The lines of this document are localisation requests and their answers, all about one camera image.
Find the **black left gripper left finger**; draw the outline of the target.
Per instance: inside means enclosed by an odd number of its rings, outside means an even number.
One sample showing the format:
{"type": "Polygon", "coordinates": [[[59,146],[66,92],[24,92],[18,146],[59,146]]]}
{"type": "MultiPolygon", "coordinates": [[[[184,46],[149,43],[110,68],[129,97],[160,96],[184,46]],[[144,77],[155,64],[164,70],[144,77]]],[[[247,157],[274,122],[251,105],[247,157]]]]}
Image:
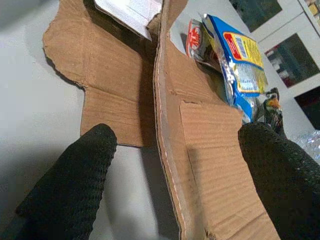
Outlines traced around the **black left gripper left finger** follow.
{"type": "Polygon", "coordinates": [[[69,145],[16,208],[26,222],[15,240],[89,240],[116,148],[104,123],[69,145]]]}

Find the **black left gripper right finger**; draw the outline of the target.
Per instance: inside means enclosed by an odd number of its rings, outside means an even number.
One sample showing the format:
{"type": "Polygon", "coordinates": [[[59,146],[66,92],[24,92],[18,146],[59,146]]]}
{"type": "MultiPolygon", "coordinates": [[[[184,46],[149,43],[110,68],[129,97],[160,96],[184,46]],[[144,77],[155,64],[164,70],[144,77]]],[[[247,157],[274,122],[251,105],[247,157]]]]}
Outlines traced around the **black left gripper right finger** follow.
{"type": "Polygon", "coordinates": [[[320,165],[262,122],[243,125],[238,141],[280,239],[320,240],[320,165]]]}

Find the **silver foil wrapper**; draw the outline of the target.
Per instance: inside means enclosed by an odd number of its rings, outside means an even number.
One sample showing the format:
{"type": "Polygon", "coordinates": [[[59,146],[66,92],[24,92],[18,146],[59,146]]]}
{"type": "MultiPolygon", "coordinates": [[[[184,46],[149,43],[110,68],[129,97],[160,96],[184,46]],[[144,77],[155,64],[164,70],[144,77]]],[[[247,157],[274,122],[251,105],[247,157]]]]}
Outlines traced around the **silver foil wrapper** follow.
{"type": "Polygon", "coordinates": [[[320,130],[293,136],[291,140],[320,165],[320,130]]]}

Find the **dark printed wrapper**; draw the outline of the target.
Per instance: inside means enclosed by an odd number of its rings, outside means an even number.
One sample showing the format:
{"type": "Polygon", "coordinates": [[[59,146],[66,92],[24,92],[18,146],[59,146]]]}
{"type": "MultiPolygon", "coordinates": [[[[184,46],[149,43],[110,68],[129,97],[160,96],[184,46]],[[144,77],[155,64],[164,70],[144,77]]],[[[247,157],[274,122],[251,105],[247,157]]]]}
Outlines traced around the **dark printed wrapper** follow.
{"type": "Polygon", "coordinates": [[[280,93],[277,87],[272,88],[265,93],[266,99],[264,100],[263,113],[264,122],[268,124],[274,132],[279,136],[286,138],[284,130],[283,111],[280,106],[280,93]]]}

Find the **torn brown cardboard sheet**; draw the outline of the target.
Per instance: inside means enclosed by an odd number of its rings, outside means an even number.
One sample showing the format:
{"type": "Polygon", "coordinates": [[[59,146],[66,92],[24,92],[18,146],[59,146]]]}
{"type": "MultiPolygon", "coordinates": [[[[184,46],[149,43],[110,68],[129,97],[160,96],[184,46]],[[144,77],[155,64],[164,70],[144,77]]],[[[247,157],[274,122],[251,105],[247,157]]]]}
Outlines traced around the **torn brown cardboard sheet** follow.
{"type": "Polygon", "coordinates": [[[180,240],[280,240],[242,156],[242,113],[171,42],[186,5],[164,0],[149,41],[93,0],[59,0],[44,52],[84,88],[82,134],[105,123],[120,144],[158,145],[180,240]]]}

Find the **blue yellow snack wrapper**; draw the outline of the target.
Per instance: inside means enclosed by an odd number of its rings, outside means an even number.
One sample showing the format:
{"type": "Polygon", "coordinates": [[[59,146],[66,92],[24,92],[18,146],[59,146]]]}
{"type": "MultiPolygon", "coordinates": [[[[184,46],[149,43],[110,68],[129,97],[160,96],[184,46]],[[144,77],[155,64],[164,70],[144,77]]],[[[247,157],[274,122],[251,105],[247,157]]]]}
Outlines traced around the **blue yellow snack wrapper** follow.
{"type": "Polygon", "coordinates": [[[214,15],[204,14],[202,24],[222,70],[228,104],[243,112],[244,123],[256,121],[257,100],[268,84],[257,42],[214,15]]]}

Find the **white cubby shelf unit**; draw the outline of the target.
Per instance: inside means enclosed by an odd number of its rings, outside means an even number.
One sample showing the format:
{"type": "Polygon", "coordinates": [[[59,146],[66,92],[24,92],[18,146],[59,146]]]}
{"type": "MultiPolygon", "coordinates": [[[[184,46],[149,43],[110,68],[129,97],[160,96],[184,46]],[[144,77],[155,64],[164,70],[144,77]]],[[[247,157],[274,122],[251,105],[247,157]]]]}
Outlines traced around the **white cubby shelf unit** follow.
{"type": "Polygon", "coordinates": [[[288,135],[320,130],[320,27],[307,1],[229,0],[258,42],[269,88],[280,93],[288,135]]]}

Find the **red white snack wrapper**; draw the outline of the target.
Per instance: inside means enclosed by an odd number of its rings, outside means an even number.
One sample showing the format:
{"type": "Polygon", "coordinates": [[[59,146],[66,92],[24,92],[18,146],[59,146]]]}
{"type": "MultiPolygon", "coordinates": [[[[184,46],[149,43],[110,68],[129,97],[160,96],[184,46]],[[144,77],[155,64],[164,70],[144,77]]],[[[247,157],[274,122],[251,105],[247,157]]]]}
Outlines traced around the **red white snack wrapper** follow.
{"type": "Polygon", "coordinates": [[[196,62],[221,71],[218,57],[205,27],[198,20],[191,19],[189,21],[185,50],[186,55],[196,62]]]}

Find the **white paper box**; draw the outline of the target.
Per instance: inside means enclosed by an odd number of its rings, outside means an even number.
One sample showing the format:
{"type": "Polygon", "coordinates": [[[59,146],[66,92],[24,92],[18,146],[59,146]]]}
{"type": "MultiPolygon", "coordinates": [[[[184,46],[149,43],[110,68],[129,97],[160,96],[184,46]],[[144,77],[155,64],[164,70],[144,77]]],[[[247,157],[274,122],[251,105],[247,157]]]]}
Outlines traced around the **white paper box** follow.
{"type": "Polygon", "coordinates": [[[138,36],[152,40],[148,24],[161,12],[163,0],[93,0],[95,7],[138,36]]]}

